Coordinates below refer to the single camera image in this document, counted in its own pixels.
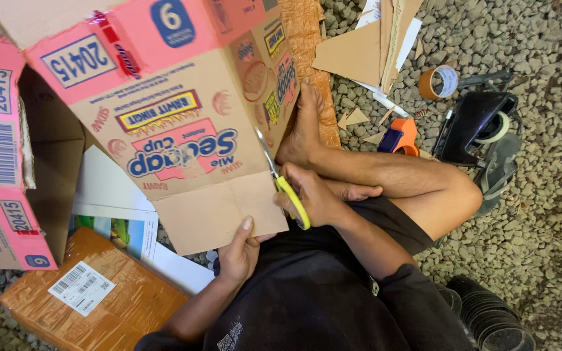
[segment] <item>scissors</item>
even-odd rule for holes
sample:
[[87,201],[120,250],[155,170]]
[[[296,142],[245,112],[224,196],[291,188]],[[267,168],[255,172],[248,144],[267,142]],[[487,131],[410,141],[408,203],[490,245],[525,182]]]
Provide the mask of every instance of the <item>scissors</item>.
[[305,211],[305,208],[303,207],[301,200],[296,195],[296,192],[294,192],[294,189],[292,189],[292,187],[287,182],[287,180],[285,180],[284,176],[279,175],[279,173],[277,172],[277,167],[275,166],[274,161],[270,157],[270,149],[268,148],[268,145],[266,145],[266,141],[263,139],[263,135],[261,134],[259,129],[257,129],[257,127],[255,127],[255,132],[257,132],[259,141],[263,146],[263,153],[266,155],[266,159],[268,160],[268,165],[270,166],[270,173],[275,179],[275,185],[277,186],[278,191],[285,192],[285,194],[287,194],[290,197],[290,200],[292,201],[294,207],[296,207],[296,211],[299,212],[299,216],[301,217],[301,219],[294,218],[294,215],[290,213],[291,218],[296,220],[296,223],[299,225],[299,227],[302,230],[309,229],[312,226],[312,224],[309,221],[309,217],[307,217],[307,211]]

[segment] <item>yellow scissors handle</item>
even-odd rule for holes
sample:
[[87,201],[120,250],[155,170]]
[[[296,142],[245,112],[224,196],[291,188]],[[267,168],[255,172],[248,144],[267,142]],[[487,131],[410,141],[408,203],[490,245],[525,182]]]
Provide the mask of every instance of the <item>yellow scissors handle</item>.
[[305,211],[305,208],[303,207],[303,204],[301,203],[299,197],[294,192],[294,189],[292,189],[290,184],[288,184],[287,180],[285,180],[282,175],[279,178],[275,179],[275,184],[277,184],[277,188],[279,189],[279,191],[285,192],[285,194],[290,197],[290,200],[294,204],[294,207],[296,207],[296,211],[299,212],[299,216],[301,217],[301,219],[296,219],[299,227],[301,227],[301,229],[303,230],[309,229],[312,226],[312,223],[309,221],[307,211]]

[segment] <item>stack of plastic cups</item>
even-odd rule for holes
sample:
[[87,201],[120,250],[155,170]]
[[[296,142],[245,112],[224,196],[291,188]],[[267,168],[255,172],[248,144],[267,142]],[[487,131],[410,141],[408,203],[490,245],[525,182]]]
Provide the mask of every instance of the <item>stack of plastic cups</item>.
[[447,287],[461,297],[460,318],[481,351],[534,351],[532,334],[504,300],[462,275],[452,278]]

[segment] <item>cardboard box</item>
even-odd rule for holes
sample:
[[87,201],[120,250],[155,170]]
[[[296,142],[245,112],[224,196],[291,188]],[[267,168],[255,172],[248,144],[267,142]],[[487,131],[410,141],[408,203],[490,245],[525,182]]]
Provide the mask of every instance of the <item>cardboard box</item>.
[[0,0],[0,28],[151,200],[181,255],[230,243],[246,215],[254,235],[286,230],[253,130],[274,156],[299,93],[277,0],[118,3]]
[[24,66],[0,33],[0,268],[57,269],[84,135],[73,113]]
[[[89,228],[71,237],[66,257],[59,271],[28,272],[0,297],[25,329],[59,350],[133,350],[143,335],[158,330],[188,300]],[[80,261],[90,268],[75,275],[76,280],[68,279]],[[88,279],[90,270],[114,287],[84,317],[49,290],[59,282],[70,282],[71,287],[83,284],[79,289],[84,292],[100,290],[102,278]]]

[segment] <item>bare foot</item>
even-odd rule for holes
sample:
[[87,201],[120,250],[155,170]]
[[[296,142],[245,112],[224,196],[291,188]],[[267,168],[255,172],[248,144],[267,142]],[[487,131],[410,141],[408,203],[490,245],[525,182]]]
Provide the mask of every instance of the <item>bare foot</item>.
[[383,188],[380,186],[359,186],[333,179],[322,179],[329,189],[343,201],[362,201],[369,197],[381,195]]
[[301,82],[301,95],[298,101],[299,113],[296,124],[285,138],[277,152],[276,161],[280,165],[292,162],[307,167],[311,153],[324,146],[320,143],[318,116],[324,109],[322,94],[308,79]]

